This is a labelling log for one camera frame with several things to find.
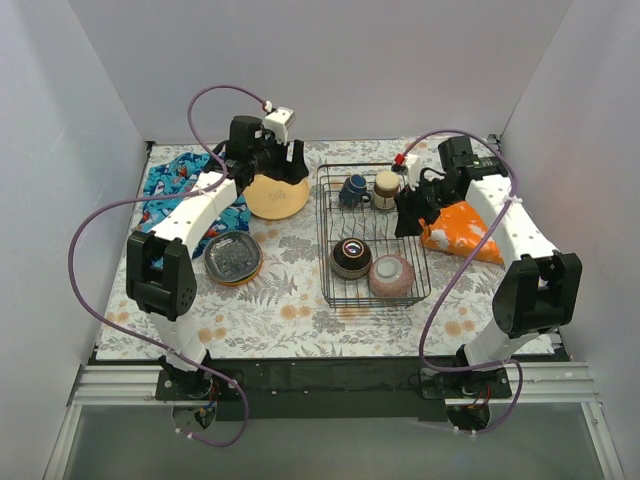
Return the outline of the yellow round plate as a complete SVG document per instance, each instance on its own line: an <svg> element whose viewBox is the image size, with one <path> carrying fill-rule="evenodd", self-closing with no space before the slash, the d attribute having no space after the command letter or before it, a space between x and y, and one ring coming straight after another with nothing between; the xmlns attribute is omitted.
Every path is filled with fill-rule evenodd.
<svg viewBox="0 0 640 480"><path fill-rule="evenodd" d="M244 191L249 211L265 220L282 220L299 212L309 199L306 178L295 185L257 175Z"/></svg>

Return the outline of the beige brown ceramic cup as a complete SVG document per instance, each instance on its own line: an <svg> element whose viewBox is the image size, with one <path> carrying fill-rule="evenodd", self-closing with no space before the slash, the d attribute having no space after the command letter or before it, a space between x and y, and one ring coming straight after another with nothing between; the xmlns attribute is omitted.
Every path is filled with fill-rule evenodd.
<svg viewBox="0 0 640 480"><path fill-rule="evenodd" d="M395 207L395 196L400 189L400 177L390 170L378 173L374 179L372 200L377 209L390 210Z"/></svg>

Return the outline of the black wire dish rack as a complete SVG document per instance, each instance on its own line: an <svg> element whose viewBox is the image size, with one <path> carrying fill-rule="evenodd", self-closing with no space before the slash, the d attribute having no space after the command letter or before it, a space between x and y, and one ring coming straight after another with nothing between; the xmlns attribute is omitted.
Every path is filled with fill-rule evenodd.
<svg viewBox="0 0 640 480"><path fill-rule="evenodd" d="M367 182L367 191L374 189L378 173L389 171L389 163L326 163L316 170L316 219L318 221L318 257L321 291L332 308L409 307L431 293L426 251L421 238L394 235L397 223L395 208L382 210L365 202L356 207L340 204L339 192L345 180L357 174ZM380 297L373 293L366 276L357 280L339 277L330 267L330 253L338 241L355 237L371 249L373 258L387 254L403 257L413 268L413 284L399 297Z"/></svg>

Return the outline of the dark blue mug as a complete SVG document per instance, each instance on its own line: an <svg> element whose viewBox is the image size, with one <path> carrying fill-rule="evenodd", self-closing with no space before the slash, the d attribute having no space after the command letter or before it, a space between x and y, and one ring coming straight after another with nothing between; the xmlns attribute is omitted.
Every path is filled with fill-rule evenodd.
<svg viewBox="0 0 640 480"><path fill-rule="evenodd" d="M366 178L360 174L350 175L339 192L339 204L345 208L356 208L370 201Z"/></svg>

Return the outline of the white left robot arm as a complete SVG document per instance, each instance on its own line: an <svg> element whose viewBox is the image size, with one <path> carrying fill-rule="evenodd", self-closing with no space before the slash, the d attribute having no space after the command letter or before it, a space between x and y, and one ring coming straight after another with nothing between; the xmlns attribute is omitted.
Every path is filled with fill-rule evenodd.
<svg viewBox="0 0 640 480"><path fill-rule="evenodd" d="M208 351L188 311L197 293L192 256L211 224L258 174L296 185L309 174L304 144L289 140L292 110L279 107L264 118L239 115L230 124L224 155L211 158L168 217L127 241L126 293L150 316L166 351L160 362L170 381L190 399L205 398L211 373L199 366Z"/></svg>

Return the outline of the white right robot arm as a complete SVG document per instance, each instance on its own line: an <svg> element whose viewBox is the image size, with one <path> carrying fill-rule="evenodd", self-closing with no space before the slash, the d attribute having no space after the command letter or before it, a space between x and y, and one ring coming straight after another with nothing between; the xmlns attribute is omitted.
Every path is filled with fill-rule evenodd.
<svg viewBox="0 0 640 480"><path fill-rule="evenodd" d="M426 167L409 149L399 153L394 172L406 172L408 184L396 194L398 238L414 235L439 218L442 209L467 202L487 231L481 245L493 240L500 251L505 275L492 300L492 319L461 346L452 366L427 363L460 395L475 397L502 381L505 365L521 347L571 322L582 263L563 253L535 225L517 195L516 176L495 147L478 156L477 136L451 130L438 146L442 170L425 178Z"/></svg>

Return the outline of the dark brown patterned bowl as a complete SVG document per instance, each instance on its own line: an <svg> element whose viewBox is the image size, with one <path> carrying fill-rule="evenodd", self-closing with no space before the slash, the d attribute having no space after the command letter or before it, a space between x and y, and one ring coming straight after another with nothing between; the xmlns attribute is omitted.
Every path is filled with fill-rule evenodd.
<svg viewBox="0 0 640 480"><path fill-rule="evenodd" d="M373 263L370 247L356 237L338 241L332 248L329 260L333 273L344 280L363 278Z"/></svg>

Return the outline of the pink patterned bowl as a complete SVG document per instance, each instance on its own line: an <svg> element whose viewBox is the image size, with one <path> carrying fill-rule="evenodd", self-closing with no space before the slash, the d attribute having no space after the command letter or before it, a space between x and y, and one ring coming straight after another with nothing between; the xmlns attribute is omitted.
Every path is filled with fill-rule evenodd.
<svg viewBox="0 0 640 480"><path fill-rule="evenodd" d="M379 297L401 297L409 293L415 282L414 268L399 255L378 258L368 273L369 287Z"/></svg>

